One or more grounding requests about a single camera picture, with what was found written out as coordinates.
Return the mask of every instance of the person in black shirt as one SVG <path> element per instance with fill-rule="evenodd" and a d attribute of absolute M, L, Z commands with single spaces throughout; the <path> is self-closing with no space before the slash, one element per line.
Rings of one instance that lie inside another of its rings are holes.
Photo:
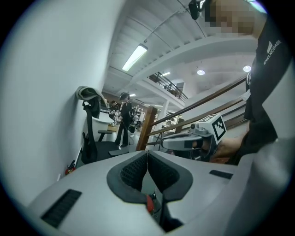
<path fill-rule="evenodd" d="M 122 135 L 122 131 L 124 131 L 123 133 L 123 143 L 121 145 L 121 148 L 128 146 L 128 128 L 131 124 L 131 117 L 132 117 L 132 104 L 129 101 L 130 100 L 130 96 L 128 93 L 122 93 L 120 96 L 120 100 L 122 100 L 122 104 L 121 104 L 121 116 L 120 116 L 120 120 L 121 120 L 121 124 L 119 126 L 119 131 L 118 131 L 118 135 L 115 141 L 115 144 L 117 146 L 120 145 L 121 142 L 121 135 Z"/>
<path fill-rule="evenodd" d="M 238 165 L 242 156 L 256 153 L 277 139 L 263 103 L 283 77 L 292 54 L 279 29 L 266 13 L 243 0 L 206 1 L 210 1 L 209 18 L 215 26 L 222 28 L 225 23 L 235 33 L 258 39 L 256 58 L 246 79 L 246 90 L 250 91 L 244 115 L 249 120 L 247 132 L 238 138 L 223 139 L 212 157 L 230 157 L 227 164 Z M 208 144 L 204 143 L 202 148 L 208 149 Z"/>
<path fill-rule="evenodd" d="M 114 120 L 115 113 L 119 112 L 119 106 L 117 105 L 115 101 L 111 101 L 110 105 L 111 106 L 109 108 L 109 111 L 110 111 L 109 117 Z"/>

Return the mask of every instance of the red fire extinguisher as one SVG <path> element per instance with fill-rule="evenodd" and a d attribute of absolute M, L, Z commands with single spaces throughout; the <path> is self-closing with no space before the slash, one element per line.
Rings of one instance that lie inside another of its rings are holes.
<path fill-rule="evenodd" d="M 76 169 L 75 168 L 75 160 L 73 160 L 72 163 L 67 167 L 68 168 L 65 170 L 65 175 L 72 173 Z"/>

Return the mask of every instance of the white table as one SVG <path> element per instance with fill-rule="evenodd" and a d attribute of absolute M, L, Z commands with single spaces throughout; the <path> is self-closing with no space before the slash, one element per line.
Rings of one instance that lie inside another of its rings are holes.
<path fill-rule="evenodd" d="M 98 141 L 100 134 L 97 133 L 99 130 L 107 130 L 109 123 L 113 123 L 114 121 L 109 118 L 109 115 L 106 113 L 100 113 L 100 118 L 92 117 L 92 131 L 94 140 Z"/>

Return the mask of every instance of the round ceiling light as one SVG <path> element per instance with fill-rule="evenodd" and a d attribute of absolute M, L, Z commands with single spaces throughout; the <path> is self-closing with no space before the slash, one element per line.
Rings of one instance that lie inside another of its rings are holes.
<path fill-rule="evenodd" d="M 200 76 L 202 76 L 202 75 L 205 74 L 205 72 L 204 72 L 203 70 L 198 70 L 197 73 L 198 73 L 198 75 L 200 75 Z"/>
<path fill-rule="evenodd" d="M 245 72 L 251 71 L 251 66 L 249 66 L 249 65 L 244 66 L 243 71 L 245 71 Z"/>

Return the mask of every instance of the wooden post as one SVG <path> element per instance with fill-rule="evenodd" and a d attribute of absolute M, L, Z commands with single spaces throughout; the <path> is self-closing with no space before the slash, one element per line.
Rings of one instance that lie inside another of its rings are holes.
<path fill-rule="evenodd" d="M 149 107 L 147 110 L 146 118 L 143 122 L 142 132 L 136 146 L 136 151 L 144 151 L 146 149 L 146 143 L 148 142 L 148 134 L 152 131 L 151 124 L 155 121 L 155 117 L 158 109 Z"/>
<path fill-rule="evenodd" d="M 181 123 L 182 121 L 184 121 L 184 119 L 179 118 L 177 124 L 178 124 L 178 123 Z M 179 134 L 179 133 L 181 132 L 182 129 L 183 129 L 182 126 L 177 127 L 177 128 L 175 129 L 175 134 Z"/>

